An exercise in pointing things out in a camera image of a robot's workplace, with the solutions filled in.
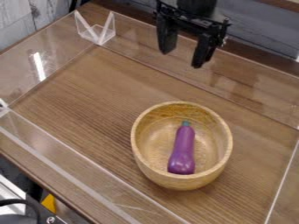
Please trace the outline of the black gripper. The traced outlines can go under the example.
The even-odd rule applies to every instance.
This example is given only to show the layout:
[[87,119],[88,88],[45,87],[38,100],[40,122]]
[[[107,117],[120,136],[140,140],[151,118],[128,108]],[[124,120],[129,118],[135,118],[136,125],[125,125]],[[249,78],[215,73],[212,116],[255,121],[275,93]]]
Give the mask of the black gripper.
[[211,60],[217,46],[225,43],[229,19],[217,11],[217,0],[155,0],[159,50],[169,53],[176,47],[179,30],[199,36],[191,66],[200,68]]

